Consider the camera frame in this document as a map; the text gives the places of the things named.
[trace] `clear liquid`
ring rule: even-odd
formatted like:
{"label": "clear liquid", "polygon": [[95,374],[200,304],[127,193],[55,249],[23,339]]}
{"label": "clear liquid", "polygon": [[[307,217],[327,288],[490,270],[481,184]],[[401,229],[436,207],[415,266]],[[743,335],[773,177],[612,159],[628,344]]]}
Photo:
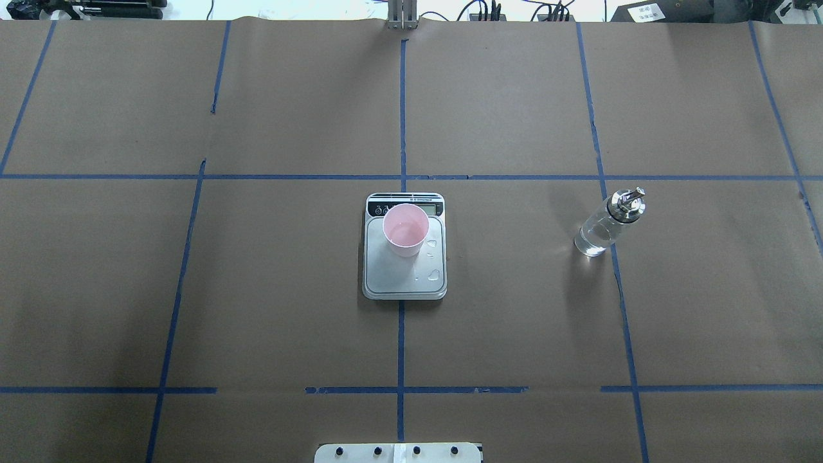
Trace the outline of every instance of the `clear liquid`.
{"label": "clear liquid", "polygon": [[589,257],[600,255],[617,241],[627,225],[615,220],[606,208],[601,207],[580,228],[574,237],[574,245]]}
{"label": "clear liquid", "polygon": [[606,251],[605,247],[595,245],[591,241],[587,240],[582,228],[580,229],[580,232],[578,232],[577,236],[574,237],[574,245],[577,246],[577,249],[580,250],[580,252],[589,257],[598,256]]}

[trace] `black cable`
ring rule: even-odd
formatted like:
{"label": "black cable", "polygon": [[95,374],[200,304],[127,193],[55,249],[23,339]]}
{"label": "black cable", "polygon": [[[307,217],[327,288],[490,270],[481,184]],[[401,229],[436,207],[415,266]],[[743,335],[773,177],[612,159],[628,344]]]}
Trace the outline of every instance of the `black cable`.
{"label": "black cable", "polygon": [[562,3],[557,3],[556,5],[547,3],[547,5],[549,6],[549,14],[546,15],[546,19],[544,19],[544,21],[563,21],[563,16],[569,14],[569,10],[567,10]]}
{"label": "black cable", "polygon": [[440,13],[438,13],[438,12],[425,12],[425,13],[420,14],[418,17],[423,17],[424,15],[428,15],[428,14],[432,14],[432,15],[437,15],[437,16],[440,16],[440,17],[442,17],[443,19],[445,19],[446,21],[448,21],[448,20],[449,20],[446,16],[443,16],[443,15],[441,15],[441,14],[440,14]]}
{"label": "black cable", "polygon": [[486,11],[487,11],[487,12],[489,11],[489,4],[488,4],[488,3],[486,3],[486,0],[471,0],[469,3],[466,3],[466,6],[465,6],[465,7],[463,7],[463,9],[462,9],[462,10],[460,10],[460,14],[458,15],[458,19],[456,19],[455,21],[460,21],[460,18],[461,18],[461,17],[463,17],[463,13],[465,13],[465,12],[466,12],[466,10],[467,10],[467,9],[468,9],[468,8],[469,8],[469,7],[470,7],[473,3],[475,3],[475,2],[477,2],[477,3],[480,3],[480,4],[481,4],[481,11],[480,11],[479,13],[477,13],[478,15],[482,15],[482,14],[483,14],[483,12],[482,12],[482,6],[483,6],[483,5],[486,5]]}
{"label": "black cable", "polygon": [[551,5],[548,4],[548,3],[542,3],[539,7],[537,7],[536,10],[534,10],[534,14],[532,14],[532,19],[530,19],[529,22],[534,21],[534,18],[537,17],[537,12],[539,12],[540,8],[543,8],[543,7],[549,7],[549,12],[551,12]]}

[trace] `water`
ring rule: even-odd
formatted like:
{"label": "water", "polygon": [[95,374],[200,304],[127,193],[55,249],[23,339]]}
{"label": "water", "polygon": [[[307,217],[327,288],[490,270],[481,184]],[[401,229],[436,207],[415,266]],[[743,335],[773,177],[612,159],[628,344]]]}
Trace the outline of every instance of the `water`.
{"label": "water", "polygon": [[579,249],[580,252],[589,257],[595,257],[606,251],[605,247],[595,245],[591,241],[587,240],[582,228],[577,236],[574,237],[574,245],[577,246],[577,249]]}
{"label": "water", "polygon": [[611,224],[603,223],[605,220],[607,220],[605,217],[601,220],[589,219],[580,228],[580,232],[574,237],[574,245],[580,252],[589,257],[600,255],[616,239],[616,236],[612,236],[609,232]]}

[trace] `blue tape line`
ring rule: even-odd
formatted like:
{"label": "blue tape line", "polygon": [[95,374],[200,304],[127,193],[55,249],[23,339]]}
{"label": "blue tape line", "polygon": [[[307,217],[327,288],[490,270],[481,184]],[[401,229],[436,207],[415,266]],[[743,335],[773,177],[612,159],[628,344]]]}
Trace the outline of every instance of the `blue tape line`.
{"label": "blue tape line", "polygon": [[[577,27],[577,43],[580,50],[580,66],[583,69],[583,83],[586,91],[586,103],[588,105],[588,118],[592,128],[592,142],[594,151],[597,153],[597,174],[600,180],[600,193],[605,199],[608,195],[606,190],[606,173],[603,170],[603,161],[600,152],[600,140],[597,136],[597,127],[594,124],[594,103],[592,101],[592,89],[588,79],[588,66],[586,65],[586,50],[583,44],[583,29],[580,23],[575,23]],[[629,378],[631,380],[632,399],[635,403],[635,421],[637,423],[637,434],[640,442],[640,455],[643,463],[649,463],[649,448],[646,445],[646,429],[643,421],[643,410],[640,406],[640,393],[637,391],[637,372],[635,370],[635,355],[631,348],[631,332],[629,331],[629,316],[625,309],[625,296],[623,294],[623,279],[620,273],[620,263],[617,259],[617,248],[611,245],[611,265],[614,268],[615,280],[617,281],[617,291],[620,293],[620,310],[623,317],[623,342],[625,345],[625,356],[629,364]]]}
{"label": "blue tape line", "polygon": [[[7,386],[0,394],[157,394],[159,387]],[[216,387],[170,387],[166,394],[216,394]]]}
{"label": "blue tape line", "polygon": [[163,370],[160,373],[160,391],[157,393],[157,402],[155,403],[154,418],[151,421],[151,434],[149,435],[149,445],[146,449],[146,463],[151,463],[154,458],[154,448],[157,441],[157,429],[160,426],[160,412],[163,409],[163,395],[165,393],[165,384],[169,376],[169,364],[171,362],[171,349],[174,347],[174,333],[177,330],[177,318],[180,313],[180,303],[183,300],[183,281],[186,276],[186,269],[188,267],[188,255],[192,249],[192,232],[194,231],[194,220],[198,215],[198,207],[200,205],[200,192],[203,185],[203,175],[206,171],[206,160],[200,163],[200,171],[198,172],[198,184],[194,189],[194,200],[192,201],[192,212],[188,218],[188,230],[186,231],[186,245],[183,248],[183,259],[180,263],[180,275],[177,278],[177,290],[174,293],[174,309],[171,312],[171,322],[169,323],[169,337],[165,344],[165,354],[163,356]]}
{"label": "blue tape line", "polygon": [[217,65],[217,79],[214,81],[214,100],[212,101],[212,114],[217,112],[217,97],[220,95],[220,84],[223,81],[223,64],[226,62],[226,49],[229,47],[229,32],[231,31],[231,21],[226,21],[226,31],[223,32],[223,48],[220,51],[220,64]]}
{"label": "blue tape line", "polygon": [[409,386],[407,394],[522,394],[528,386]]}
{"label": "blue tape line", "polygon": [[406,301],[398,301],[398,442],[403,442],[405,432],[405,406],[403,400],[406,387]]}
{"label": "blue tape line", "polygon": [[381,387],[307,387],[305,393],[309,395],[321,394],[522,394],[528,391],[528,386],[404,386]]}
{"label": "blue tape line", "polygon": [[400,191],[406,192],[406,42],[400,41]]}
{"label": "blue tape line", "polygon": [[605,175],[606,180],[793,181],[791,175]]}
{"label": "blue tape line", "polygon": [[400,175],[209,174],[206,180],[399,180]]}
{"label": "blue tape line", "polygon": [[9,180],[196,180],[191,174],[3,174]]}
{"label": "blue tape line", "polygon": [[[781,391],[823,391],[823,384],[706,384],[675,386],[637,386],[643,393],[649,392],[781,392]],[[603,386],[601,392],[631,392],[631,386]]]}
{"label": "blue tape line", "polygon": [[588,81],[588,65],[586,64],[586,50],[583,46],[583,29],[580,23],[574,23],[577,26],[577,45],[580,50],[580,66],[583,69],[583,86],[586,91],[586,105],[588,106],[588,122],[592,130],[592,142],[594,143],[594,152],[597,155],[597,175],[601,179],[600,194],[606,198],[606,181],[603,173],[603,159],[600,154],[600,138],[597,136],[597,126],[594,124],[594,103],[592,101],[592,88]]}
{"label": "blue tape line", "polygon": [[412,180],[598,180],[597,175],[408,175]]}
{"label": "blue tape line", "polygon": [[766,89],[766,95],[769,97],[769,104],[771,104],[772,112],[774,113],[774,118],[777,120],[777,126],[778,129],[780,129],[780,137],[783,139],[783,145],[786,147],[786,153],[788,154],[788,162],[792,165],[792,171],[794,172],[794,177],[797,180],[797,187],[800,189],[800,194],[803,197],[803,206],[806,208],[806,215],[809,217],[811,231],[814,234],[815,241],[817,242],[817,251],[820,252],[821,257],[823,257],[823,240],[821,239],[821,231],[820,228],[817,226],[815,214],[811,210],[811,205],[809,204],[809,197],[806,194],[806,187],[803,186],[803,180],[800,177],[800,169],[797,168],[797,161],[794,158],[792,145],[788,142],[786,128],[783,126],[783,118],[780,117],[780,111],[777,109],[777,103],[774,101],[774,95],[772,94],[771,85],[769,84],[769,76],[766,75],[766,70],[763,66],[763,58],[760,56],[760,46],[757,43],[755,23],[752,21],[749,21],[749,33],[751,34],[751,44],[754,45],[755,48],[755,56],[757,57],[757,67],[760,68],[760,76],[763,77],[763,86]]}
{"label": "blue tape line", "polygon": [[163,409],[163,399],[165,395],[162,391],[157,394],[157,402],[155,402],[154,418],[151,421],[151,432],[149,434],[149,445],[146,449],[146,463],[151,463],[154,459],[154,448],[157,443],[157,429],[160,426],[160,411]]}
{"label": "blue tape line", "polygon": [[54,28],[56,26],[57,22],[51,21],[49,33],[46,35],[46,41],[43,43],[43,49],[40,50],[40,57],[37,59],[35,71],[33,74],[31,74],[29,88],[26,89],[26,96],[23,97],[23,103],[20,105],[20,111],[17,113],[17,119],[14,121],[14,127],[12,127],[12,134],[9,135],[8,143],[6,144],[6,151],[2,155],[2,161],[0,161],[0,174],[2,174],[3,171],[6,170],[6,163],[8,162],[8,157],[10,154],[12,154],[14,140],[15,138],[17,138],[17,130],[20,129],[20,124],[23,122],[23,116],[26,114],[26,107],[29,105],[31,92],[35,89],[35,84],[37,83],[37,76],[39,76],[40,69],[43,67],[43,60],[46,58],[46,52],[49,51],[49,45],[51,44],[51,39],[54,35]]}
{"label": "blue tape line", "polygon": [[306,394],[397,394],[397,387],[307,387]]}
{"label": "blue tape line", "polygon": [[216,387],[167,387],[165,394],[216,394]]}
{"label": "blue tape line", "polygon": [[629,315],[625,309],[625,295],[623,293],[623,278],[620,273],[620,262],[617,259],[617,248],[611,245],[611,265],[614,267],[617,291],[620,293],[620,312],[623,317],[623,343],[625,356],[629,363],[629,380],[631,381],[631,395],[635,403],[635,421],[640,439],[640,455],[644,463],[649,463],[649,447],[646,444],[646,427],[643,421],[643,409],[640,406],[640,393],[637,386],[637,370],[635,369],[635,353],[631,347],[631,332],[629,331]]}

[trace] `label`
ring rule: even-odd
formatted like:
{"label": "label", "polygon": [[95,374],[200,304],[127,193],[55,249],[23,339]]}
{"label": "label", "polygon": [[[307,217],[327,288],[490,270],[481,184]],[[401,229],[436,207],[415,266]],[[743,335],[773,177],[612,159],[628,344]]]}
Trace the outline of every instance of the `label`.
{"label": "label", "polygon": [[629,8],[628,12],[631,15],[631,19],[635,20],[635,22],[651,22],[657,21],[658,19],[666,19],[666,16],[663,15],[663,11],[657,3]]}

